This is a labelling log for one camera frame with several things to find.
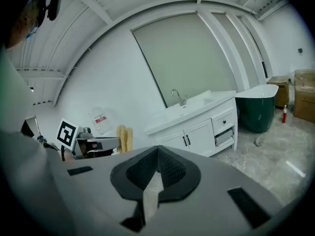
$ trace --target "tile floor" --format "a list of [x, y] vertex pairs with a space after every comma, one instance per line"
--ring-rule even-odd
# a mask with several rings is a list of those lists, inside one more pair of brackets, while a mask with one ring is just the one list
[[[236, 151], [227, 148], [212, 158], [230, 164], [251, 177], [285, 206], [307, 189], [315, 165], [315, 124], [295, 118], [290, 110], [286, 123], [282, 123], [282, 115], [282, 110], [275, 109], [272, 125], [263, 134], [262, 146], [254, 144], [261, 134], [251, 133], [239, 125]], [[162, 190], [160, 174], [156, 173], [144, 191], [146, 221], [155, 214], [158, 193]]]

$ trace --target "chrome faucet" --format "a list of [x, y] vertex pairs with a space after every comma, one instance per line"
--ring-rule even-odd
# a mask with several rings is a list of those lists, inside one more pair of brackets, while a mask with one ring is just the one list
[[181, 96], [179, 95], [179, 93], [178, 93], [178, 91], [177, 91], [176, 89], [173, 89], [173, 90], [172, 90], [172, 96], [173, 96], [173, 93], [174, 93], [174, 92], [177, 92], [179, 105], [180, 105], [180, 106], [184, 106], [184, 105], [186, 105], [186, 97], [187, 97], [187, 95], [185, 95], [185, 99], [182, 99], [182, 98], [181, 98]]

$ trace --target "cabinet door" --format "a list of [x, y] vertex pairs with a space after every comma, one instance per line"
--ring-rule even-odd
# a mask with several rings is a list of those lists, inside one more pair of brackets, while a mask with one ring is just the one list
[[204, 156], [215, 153], [216, 145], [211, 119], [184, 130], [190, 151]]
[[160, 138], [157, 140], [157, 144], [189, 151], [189, 146], [183, 131]]

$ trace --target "cabinet door handle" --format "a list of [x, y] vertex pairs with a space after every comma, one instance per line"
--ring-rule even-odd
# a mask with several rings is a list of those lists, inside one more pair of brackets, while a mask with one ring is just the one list
[[186, 135], [186, 137], [187, 137], [187, 139], [188, 139], [188, 144], [190, 145], [190, 140], [189, 140], [189, 137], [188, 137], [188, 135]]
[[185, 145], [187, 146], [187, 143], [186, 143], [186, 140], [185, 140], [185, 136], [183, 136], [183, 139], [184, 139]]

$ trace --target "green bathtub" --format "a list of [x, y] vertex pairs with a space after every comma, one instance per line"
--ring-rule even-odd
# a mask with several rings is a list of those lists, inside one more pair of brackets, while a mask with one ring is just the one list
[[236, 105], [241, 123], [251, 132], [266, 132], [272, 123], [277, 85], [258, 85], [237, 93]]

